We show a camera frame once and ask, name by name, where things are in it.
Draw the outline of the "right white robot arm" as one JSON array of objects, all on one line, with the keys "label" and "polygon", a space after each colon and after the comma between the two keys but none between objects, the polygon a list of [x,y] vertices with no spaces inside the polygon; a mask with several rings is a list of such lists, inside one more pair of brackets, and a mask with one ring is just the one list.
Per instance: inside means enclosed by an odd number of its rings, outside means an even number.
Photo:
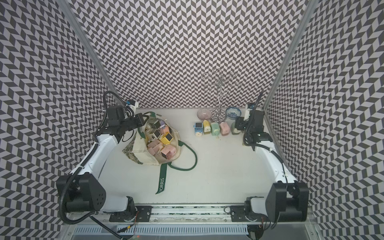
[{"label": "right white robot arm", "polygon": [[235,120],[235,128],[244,132],[243,144],[261,156],[271,183],[266,196],[246,198],[241,216],[249,222],[304,222],[308,216],[309,187],[290,172],[277,153],[269,133],[264,130],[264,112],[247,108],[244,117]]}]

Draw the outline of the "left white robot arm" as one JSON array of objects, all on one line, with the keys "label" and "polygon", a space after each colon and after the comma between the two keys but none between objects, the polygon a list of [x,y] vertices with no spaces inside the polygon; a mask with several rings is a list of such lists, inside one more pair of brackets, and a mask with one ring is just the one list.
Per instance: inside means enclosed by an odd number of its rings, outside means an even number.
[{"label": "left white robot arm", "polygon": [[129,210],[129,197],[109,193],[99,182],[109,155],[127,131],[144,126],[141,113],[133,117],[105,114],[93,135],[94,144],[85,158],[56,181],[59,216],[67,225],[76,225],[98,212],[119,213]]}]

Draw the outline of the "pink pencil sharpener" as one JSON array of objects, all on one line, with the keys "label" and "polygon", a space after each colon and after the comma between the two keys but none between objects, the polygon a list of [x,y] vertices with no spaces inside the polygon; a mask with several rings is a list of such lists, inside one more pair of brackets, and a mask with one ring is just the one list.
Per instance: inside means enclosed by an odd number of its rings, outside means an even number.
[{"label": "pink pencil sharpener", "polygon": [[222,136],[227,136],[231,132],[231,128],[227,122],[221,122],[219,126],[220,126],[220,132]]}]

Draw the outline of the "cream tote bag green handles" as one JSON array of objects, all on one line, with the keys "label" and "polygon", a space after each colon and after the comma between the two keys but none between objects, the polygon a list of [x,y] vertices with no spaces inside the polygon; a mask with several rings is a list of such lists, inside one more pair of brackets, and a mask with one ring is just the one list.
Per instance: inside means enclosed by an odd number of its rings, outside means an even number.
[{"label": "cream tote bag green handles", "polygon": [[[197,153],[181,140],[178,130],[173,128],[163,116],[149,111],[143,113],[144,126],[138,128],[131,142],[123,149],[123,153],[139,165],[159,166],[160,175],[157,194],[165,190],[168,168],[189,172],[198,163]],[[190,168],[180,168],[173,165],[182,148],[185,147],[194,155],[194,164]]]}]

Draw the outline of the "blue pencil sharpener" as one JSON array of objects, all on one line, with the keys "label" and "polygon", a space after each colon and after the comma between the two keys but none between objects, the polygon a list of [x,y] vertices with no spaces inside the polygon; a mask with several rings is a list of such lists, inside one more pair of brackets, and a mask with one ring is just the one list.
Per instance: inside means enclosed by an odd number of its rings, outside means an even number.
[{"label": "blue pencil sharpener", "polygon": [[204,134],[203,122],[194,123],[194,131],[197,137],[201,137]]}]

